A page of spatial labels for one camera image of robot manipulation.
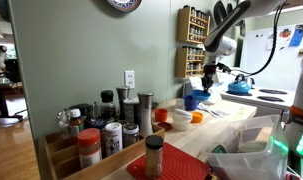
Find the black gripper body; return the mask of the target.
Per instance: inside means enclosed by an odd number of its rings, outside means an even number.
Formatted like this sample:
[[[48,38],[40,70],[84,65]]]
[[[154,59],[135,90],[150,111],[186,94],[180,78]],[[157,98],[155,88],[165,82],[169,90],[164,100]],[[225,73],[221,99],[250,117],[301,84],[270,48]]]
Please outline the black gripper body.
[[[221,70],[223,73],[231,72],[231,69],[222,63],[218,63],[217,65],[205,65],[203,68],[204,76],[201,78],[205,93],[207,93],[213,85],[213,76],[215,75],[217,69]]]

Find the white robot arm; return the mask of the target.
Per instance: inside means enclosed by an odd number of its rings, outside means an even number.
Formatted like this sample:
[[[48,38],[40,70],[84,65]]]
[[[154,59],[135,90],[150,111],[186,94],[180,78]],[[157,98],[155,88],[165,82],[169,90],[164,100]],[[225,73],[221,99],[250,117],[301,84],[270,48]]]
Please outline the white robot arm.
[[[236,51],[237,42],[227,37],[226,33],[246,18],[264,16],[275,10],[273,47],[269,59],[261,69],[248,73],[248,75],[256,75],[269,65],[276,49],[278,20],[286,1],[287,0],[241,0],[226,17],[217,23],[217,27],[207,35],[204,41],[207,55],[203,70],[202,87],[205,93],[208,92],[213,84],[213,75],[220,66],[219,60],[221,57],[230,56]],[[300,157],[303,157],[303,58],[294,102],[290,107],[289,118],[286,124],[285,133],[291,150]]]

